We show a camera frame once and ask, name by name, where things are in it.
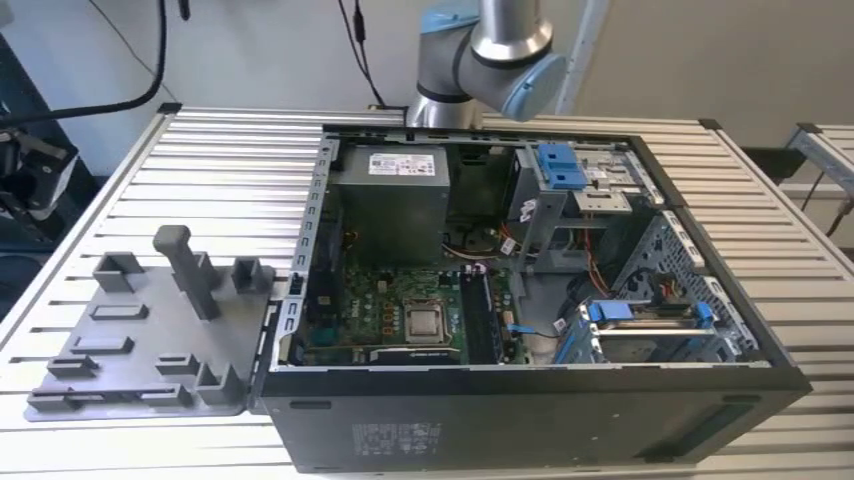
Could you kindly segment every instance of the power supply label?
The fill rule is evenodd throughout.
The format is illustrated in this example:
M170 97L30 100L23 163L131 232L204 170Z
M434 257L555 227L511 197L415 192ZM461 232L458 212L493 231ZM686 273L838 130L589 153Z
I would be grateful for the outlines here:
M437 175L433 155L374 153L370 158L368 175L433 177Z

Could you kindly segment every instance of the white wall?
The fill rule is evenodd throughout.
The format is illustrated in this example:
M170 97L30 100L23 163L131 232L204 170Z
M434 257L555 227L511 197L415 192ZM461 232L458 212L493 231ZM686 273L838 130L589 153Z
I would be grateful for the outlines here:
M52 108L115 102L151 82L86 0L8 0L15 21L3 34ZM367 51L390 104L415 93L421 11L438 0L364 0ZM98 0L154 67L154 0ZM372 103L346 39L335 0L195 0L180 20L174 0L166 84L194 106L359 110ZM346 0L352 11L352 0ZM569 51L582 0L546 0L555 48ZM151 105L63 121L90 168L108 174L151 120Z
M742 145L854 123L850 0L611 0L574 113L715 118Z

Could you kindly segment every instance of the orange wire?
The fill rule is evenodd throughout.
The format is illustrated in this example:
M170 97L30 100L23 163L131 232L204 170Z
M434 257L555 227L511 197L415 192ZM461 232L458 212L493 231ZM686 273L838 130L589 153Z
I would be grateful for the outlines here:
M597 262L593 259L593 251L590 248L590 230L585 229L585 250L587 251L587 273L590 274L590 282L593 286L597 287L599 293L609 296L607 288L605 287L606 283L602 279L602 274L599 274L599 269L597 268Z

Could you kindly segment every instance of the motherboard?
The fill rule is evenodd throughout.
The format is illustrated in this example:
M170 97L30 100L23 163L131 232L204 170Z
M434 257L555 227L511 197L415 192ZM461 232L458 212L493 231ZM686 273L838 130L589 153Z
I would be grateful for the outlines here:
M306 365L521 359L522 342L507 331L515 319L509 273L467 268L371 269L348 262L335 319L310 327Z

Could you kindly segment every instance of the aluminum workbench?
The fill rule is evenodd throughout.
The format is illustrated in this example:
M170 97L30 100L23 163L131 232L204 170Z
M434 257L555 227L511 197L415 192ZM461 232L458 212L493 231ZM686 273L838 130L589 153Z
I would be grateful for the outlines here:
M789 148L815 162L849 198L854 198L854 126L801 123Z
M382 112L184 107L158 115L0 323L0 472L60 480L298 476L267 417L32 424L22 414L27 393L96 290L91 272L104 252L132 250L144 265L164 265L151 236L162 224L182 223L194 232L192 248L207 250L215 264L256 255L284 278L320 125L400 122L399 114ZM485 127L643 137L815 391L693 469L406 476L854 478L854 265L729 136L674 120L541 117L517 124L487 117Z

